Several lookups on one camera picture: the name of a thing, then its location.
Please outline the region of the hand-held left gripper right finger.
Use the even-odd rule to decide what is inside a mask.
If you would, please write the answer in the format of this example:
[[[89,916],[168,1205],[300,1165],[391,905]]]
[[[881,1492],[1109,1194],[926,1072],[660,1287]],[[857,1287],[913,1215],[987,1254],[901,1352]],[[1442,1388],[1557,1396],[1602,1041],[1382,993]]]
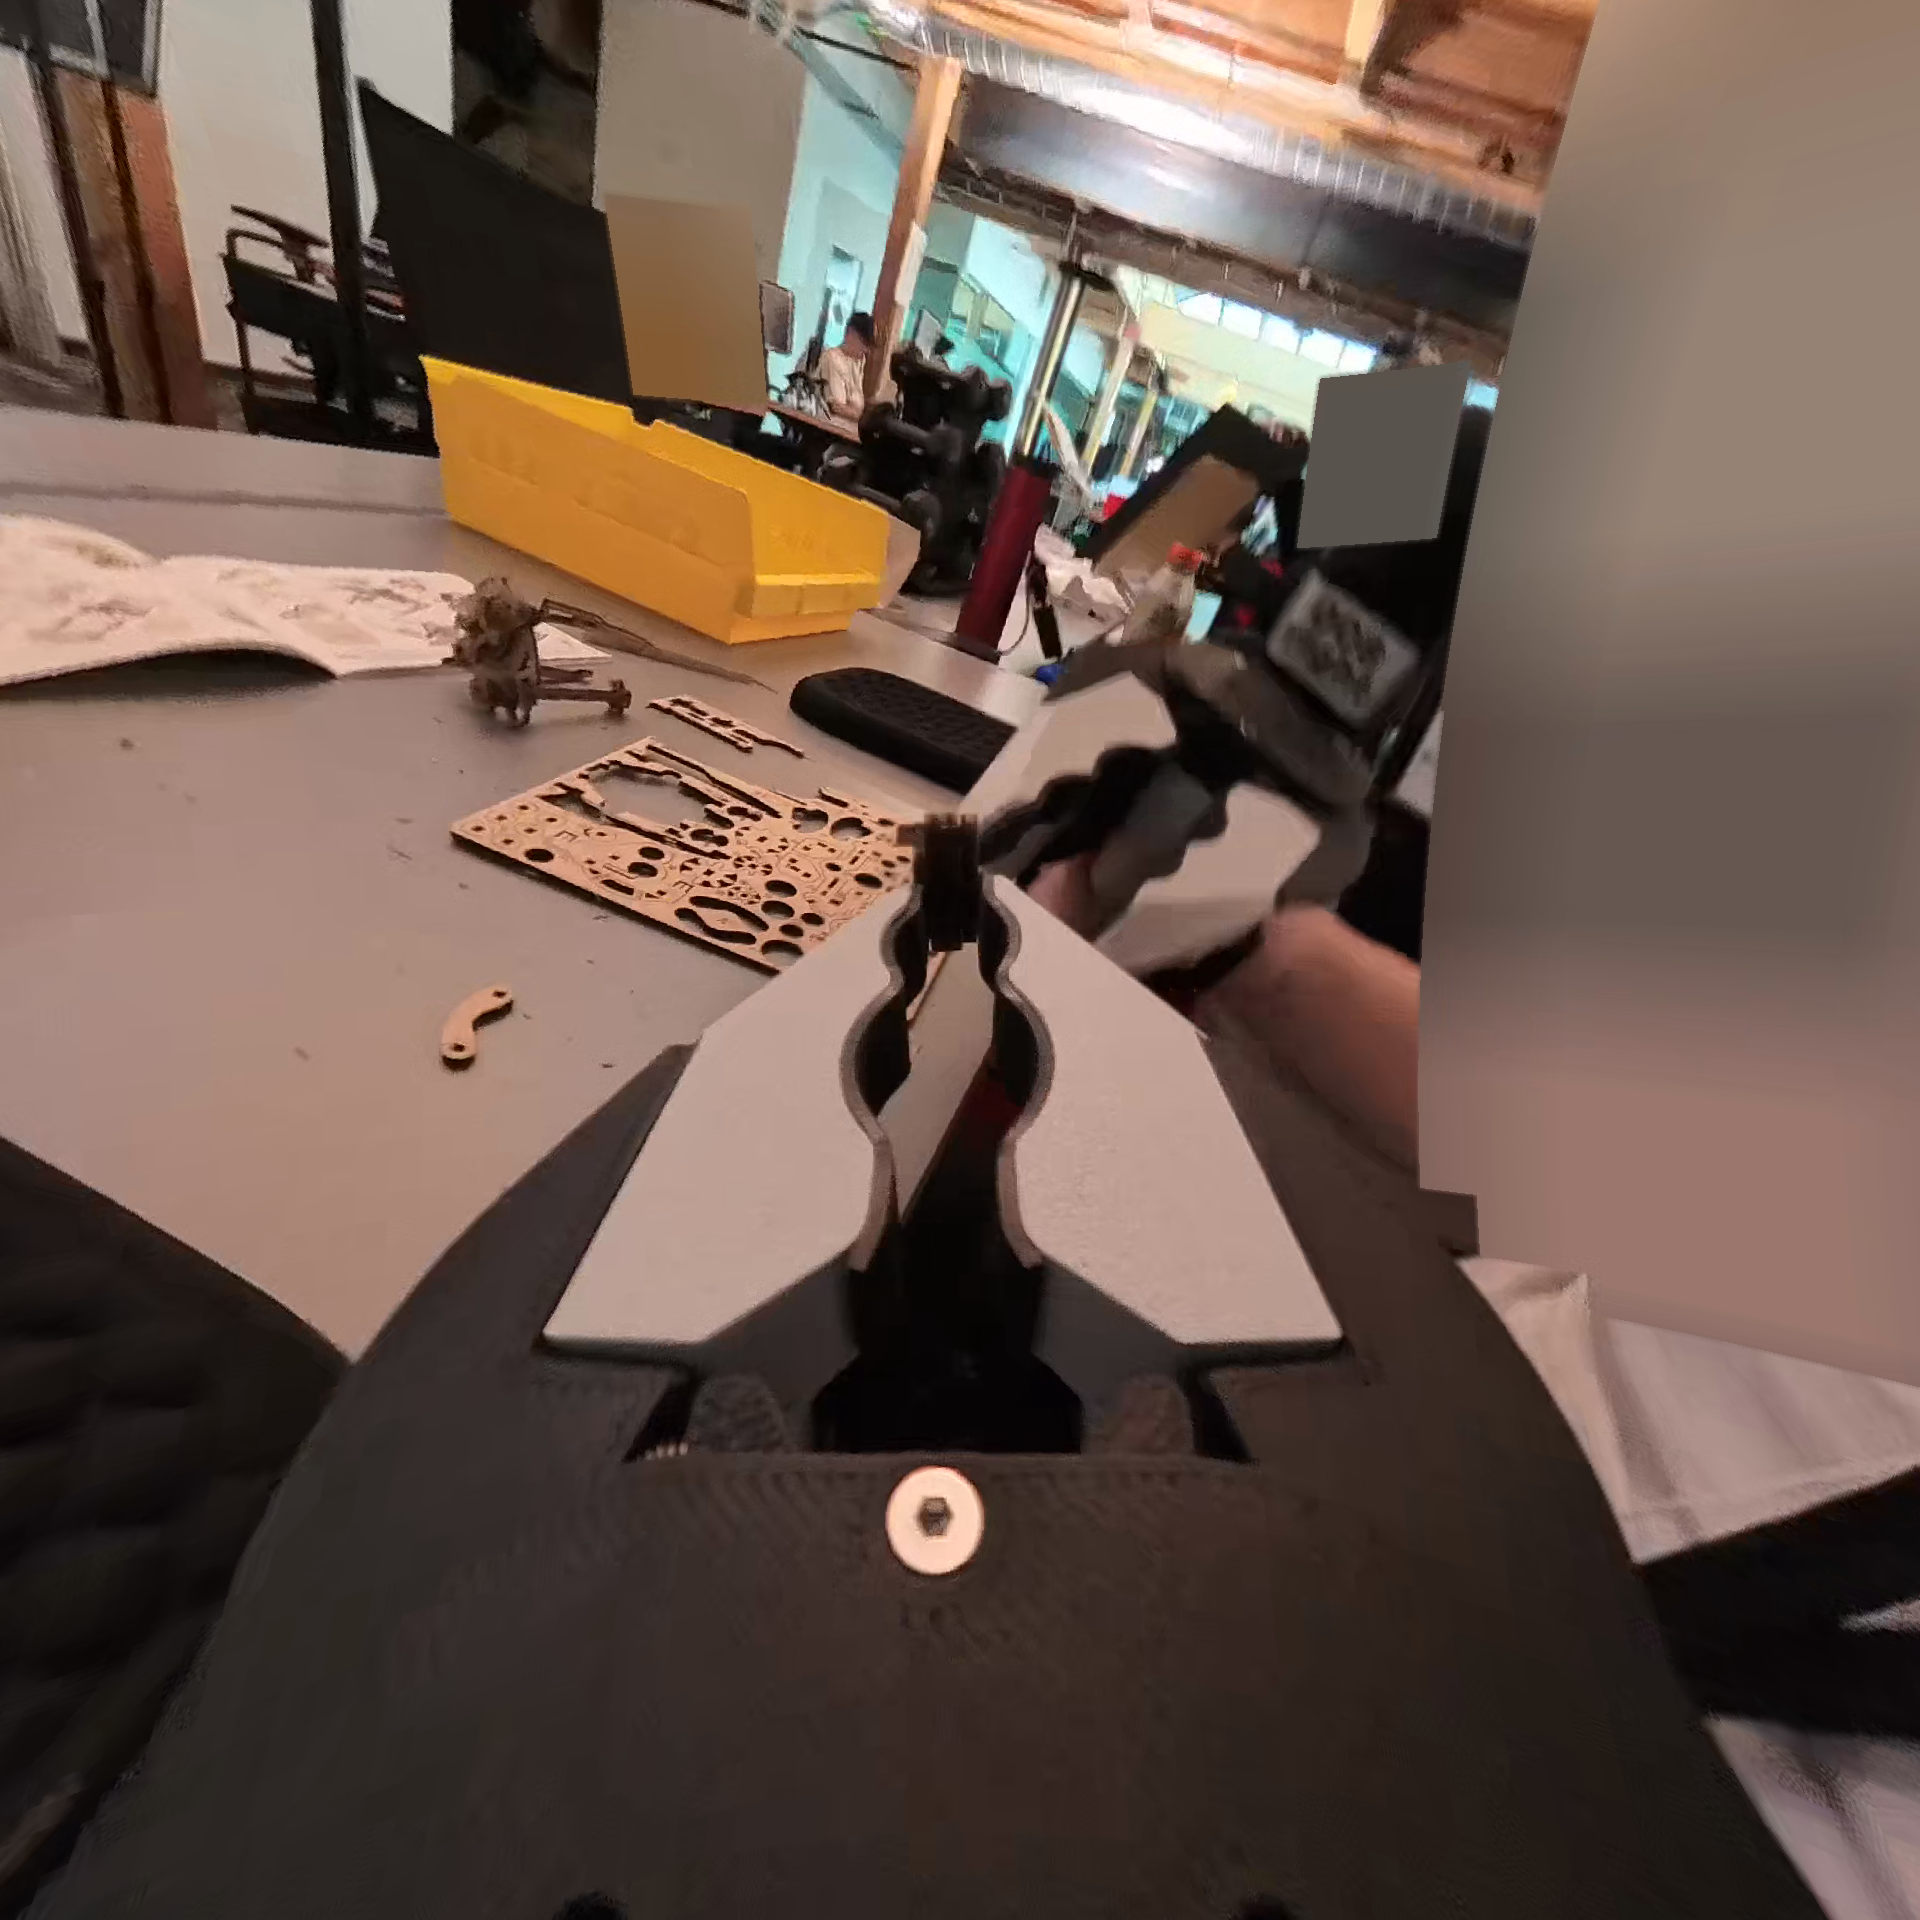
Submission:
[[[1197,1027],[1012,880],[988,900],[1038,1065],[1003,1159],[1010,1240],[1168,1346],[1338,1343]]]

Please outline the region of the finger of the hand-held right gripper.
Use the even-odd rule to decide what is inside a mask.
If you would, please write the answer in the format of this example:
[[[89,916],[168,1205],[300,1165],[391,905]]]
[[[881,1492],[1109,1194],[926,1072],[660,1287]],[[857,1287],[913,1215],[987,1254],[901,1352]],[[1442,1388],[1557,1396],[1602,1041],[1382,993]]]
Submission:
[[[1145,889],[1189,857],[1189,768],[1174,708],[1136,676],[1044,699],[958,803],[978,883],[1027,885],[1086,859],[1094,889]]]
[[[1203,812],[1199,787],[1182,783],[1184,797],[1141,799],[1094,868],[1096,892],[1114,901],[1094,947],[1141,977],[1243,943],[1325,838],[1312,814],[1265,786],[1236,781]]]

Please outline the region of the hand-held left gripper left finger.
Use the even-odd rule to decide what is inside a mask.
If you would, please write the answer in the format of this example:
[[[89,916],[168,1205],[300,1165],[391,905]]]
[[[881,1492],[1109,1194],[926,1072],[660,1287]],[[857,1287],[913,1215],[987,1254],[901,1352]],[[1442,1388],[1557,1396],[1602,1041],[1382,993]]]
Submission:
[[[871,1251],[894,1202],[881,1111],[908,1072],[901,942],[876,900],[693,1046],[559,1298],[553,1346],[708,1346]]]

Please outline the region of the small dark wooden model part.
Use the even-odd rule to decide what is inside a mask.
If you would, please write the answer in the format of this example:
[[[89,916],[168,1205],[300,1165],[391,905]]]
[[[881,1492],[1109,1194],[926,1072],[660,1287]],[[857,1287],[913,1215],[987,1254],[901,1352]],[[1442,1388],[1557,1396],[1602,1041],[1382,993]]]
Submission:
[[[971,947],[978,939],[985,908],[978,817],[965,812],[929,814],[902,830],[902,841],[915,855],[926,952]]]

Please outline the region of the person's right forearm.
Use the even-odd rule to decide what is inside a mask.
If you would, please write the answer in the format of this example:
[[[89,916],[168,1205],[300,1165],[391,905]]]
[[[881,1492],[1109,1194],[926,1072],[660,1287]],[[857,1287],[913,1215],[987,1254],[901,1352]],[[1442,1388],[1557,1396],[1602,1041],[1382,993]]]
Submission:
[[[1420,1164],[1422,967],[1332,908],[1288,901],[1194,1001],[1199,1025],[1253,1043],[1382,1158]]]

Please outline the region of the laser-cut wooden parts sheet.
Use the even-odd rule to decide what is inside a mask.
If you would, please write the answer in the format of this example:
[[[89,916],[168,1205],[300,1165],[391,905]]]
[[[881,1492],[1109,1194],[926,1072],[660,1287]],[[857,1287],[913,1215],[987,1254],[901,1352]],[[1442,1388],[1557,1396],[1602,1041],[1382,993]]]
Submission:
[[[790,793],[642,735],[448,834],[610,913],[778,973],[911,883],[906,830],[886,805],[832,786]]]

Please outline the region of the small wooden parts strip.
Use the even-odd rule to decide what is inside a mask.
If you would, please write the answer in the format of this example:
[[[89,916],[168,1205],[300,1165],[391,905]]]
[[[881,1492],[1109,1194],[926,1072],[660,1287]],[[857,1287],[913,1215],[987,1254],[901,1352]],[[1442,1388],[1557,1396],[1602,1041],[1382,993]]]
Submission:
[[[708,701],[686,693],[664,693],[653,698],[646,708],[650,712],[660,712],[671,715],[685,726],[703,731],[710,740],[723,741],[734,747],[740,754],[781,754],[790,758],[805,758],[805,747],[792,740],[781,735],[778,731],[769,731],[756,723]]]

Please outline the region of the partly built wooden model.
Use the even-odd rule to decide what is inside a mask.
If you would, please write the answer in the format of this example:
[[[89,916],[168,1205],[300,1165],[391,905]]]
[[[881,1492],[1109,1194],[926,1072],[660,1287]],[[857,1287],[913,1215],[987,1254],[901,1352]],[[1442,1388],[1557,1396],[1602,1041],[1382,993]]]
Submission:
[[[540,652],[547,627],[595,634],[628,643],[628,653],[734,685],[767,687],[754,673],[729,664],[676,652],[624,627],[601,612],[553,595],[529,600],[506,577],[490,577],[447,595],[453,619],[444,666],[458,668],[471,699],[517,728],[530,726],[543,704],[601,705],[622,718],[633,708],[633,687],[614,677],[601,682],[593,664],[550,664]]]

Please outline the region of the person's right hand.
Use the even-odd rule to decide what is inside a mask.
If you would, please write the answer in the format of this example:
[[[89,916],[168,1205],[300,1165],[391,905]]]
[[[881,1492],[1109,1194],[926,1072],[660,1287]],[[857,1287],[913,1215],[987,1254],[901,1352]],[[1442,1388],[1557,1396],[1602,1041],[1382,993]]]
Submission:
[[[1094,855],[1078,853],[1042,865],[1024,888],[1027,896],[1078,938],[1096,943],[1114,919],[1094,881]]]

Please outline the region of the black mesh wrist rest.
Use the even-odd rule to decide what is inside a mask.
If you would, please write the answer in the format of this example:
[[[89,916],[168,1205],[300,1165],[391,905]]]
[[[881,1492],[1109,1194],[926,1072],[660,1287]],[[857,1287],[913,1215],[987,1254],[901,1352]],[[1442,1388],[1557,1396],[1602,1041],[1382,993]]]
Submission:
[[[1017,728],[924,683],[876,668],[843,666],[800,677],[794,718],[886,766],[966,796]]]

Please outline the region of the plastic bottle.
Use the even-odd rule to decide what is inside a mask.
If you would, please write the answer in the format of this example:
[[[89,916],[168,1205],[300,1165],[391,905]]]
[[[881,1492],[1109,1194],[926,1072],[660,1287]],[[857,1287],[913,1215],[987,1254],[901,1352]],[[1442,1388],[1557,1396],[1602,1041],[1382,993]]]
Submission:
[[[1199,597],[1199,577],[1208,566],[1208,553],[1191,544],[1174,544],[1165,561],[1134,592],[1118,629],[1123,643],[1178,643],[1189,627]]]

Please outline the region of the black robot machine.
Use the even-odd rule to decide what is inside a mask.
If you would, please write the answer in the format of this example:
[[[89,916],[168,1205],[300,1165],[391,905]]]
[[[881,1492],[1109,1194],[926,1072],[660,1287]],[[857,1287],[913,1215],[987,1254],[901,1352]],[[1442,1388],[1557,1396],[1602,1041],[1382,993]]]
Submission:
[[[825,452],[818,480],[919,533],[905,592],[952,595],[972,581],[1006,474],[1006,447],[988,429],[1009,419],[1014,390],[913,345],[892,354],[891,377],[892,397],[865,410],[854,444]]]

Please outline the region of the yellow plastic bin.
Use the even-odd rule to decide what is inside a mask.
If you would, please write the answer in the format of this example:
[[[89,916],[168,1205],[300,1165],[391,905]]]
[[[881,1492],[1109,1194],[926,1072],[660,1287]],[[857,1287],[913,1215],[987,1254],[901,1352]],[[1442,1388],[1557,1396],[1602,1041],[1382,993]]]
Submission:
[[[727,645],[838,634],[888,595],[894,519],[752,454],[425,354],[447,515]]]

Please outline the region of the person's white shirt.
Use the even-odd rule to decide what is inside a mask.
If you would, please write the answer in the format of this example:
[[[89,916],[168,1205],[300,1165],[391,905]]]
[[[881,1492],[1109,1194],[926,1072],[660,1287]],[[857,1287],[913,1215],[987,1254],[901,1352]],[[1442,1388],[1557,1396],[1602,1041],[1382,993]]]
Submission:
[[[1544,1379],[1639,1561],[1917,1467],[1914,1386],[1609,1317],[1583,1273],[1461,1268]],[[1919,1914],[1912,1742],[1742,1719],[1710,1732],[1829,1915]]]

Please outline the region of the black padded chair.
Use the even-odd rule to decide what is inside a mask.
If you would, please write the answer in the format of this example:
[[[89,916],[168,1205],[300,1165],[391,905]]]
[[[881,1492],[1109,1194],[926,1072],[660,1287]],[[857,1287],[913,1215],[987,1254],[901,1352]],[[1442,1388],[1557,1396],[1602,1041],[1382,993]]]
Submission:
[[[4,1141],[4,1915],[149,1748],[346,1368],[300,1314]]]

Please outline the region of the black flat panel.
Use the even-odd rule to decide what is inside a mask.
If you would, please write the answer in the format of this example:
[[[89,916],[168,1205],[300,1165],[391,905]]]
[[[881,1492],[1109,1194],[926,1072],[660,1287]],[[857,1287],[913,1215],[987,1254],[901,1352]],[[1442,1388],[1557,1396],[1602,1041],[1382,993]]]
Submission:
[[[354,83],[406,325],[422,358],[630,410],[609,217]]]

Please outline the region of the paper instruction booklet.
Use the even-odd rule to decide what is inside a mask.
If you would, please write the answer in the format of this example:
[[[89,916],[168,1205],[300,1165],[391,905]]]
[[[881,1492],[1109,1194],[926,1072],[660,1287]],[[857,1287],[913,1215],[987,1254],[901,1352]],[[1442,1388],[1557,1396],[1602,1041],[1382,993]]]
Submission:
[[[80,523],[2,518],[2,683],[254,653],[366,677],[440,668],[469,579],[430,570],[157,558]]]

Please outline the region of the red cylinder post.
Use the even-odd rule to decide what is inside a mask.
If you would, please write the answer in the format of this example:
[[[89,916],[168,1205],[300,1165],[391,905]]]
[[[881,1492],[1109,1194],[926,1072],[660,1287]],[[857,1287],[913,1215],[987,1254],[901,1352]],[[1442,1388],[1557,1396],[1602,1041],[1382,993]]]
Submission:
[[[976,660],[1000,653],[1006,619],[1052,506],[1056,471],[1044,455],[1024,452],[1000,477],[952,629],[957,648]]]

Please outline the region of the tan board with black frame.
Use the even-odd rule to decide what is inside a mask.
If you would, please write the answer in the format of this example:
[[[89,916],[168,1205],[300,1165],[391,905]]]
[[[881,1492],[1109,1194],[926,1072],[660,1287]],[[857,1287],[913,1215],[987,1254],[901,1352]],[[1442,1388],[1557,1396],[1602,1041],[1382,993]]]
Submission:
[[[1145,477],[1120,508],[1083,542],[1096,579],[1142,577],[1173,548],[1211,551],[1234,533],[1261,499],[1276,499],[1307,468],[1299,427],[1257,422],[1240,408],[1217,408]]]

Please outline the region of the black metal frame chair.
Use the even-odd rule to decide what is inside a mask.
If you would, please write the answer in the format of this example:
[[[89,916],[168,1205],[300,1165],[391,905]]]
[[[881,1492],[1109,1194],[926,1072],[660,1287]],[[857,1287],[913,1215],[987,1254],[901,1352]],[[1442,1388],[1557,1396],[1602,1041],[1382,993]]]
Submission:
[[[322,233],[230,204],[221,262],[249,433],[436,455],[420,354],[380,238],[362,242],[366,360],[358,381],[349,376],[339,277]]]

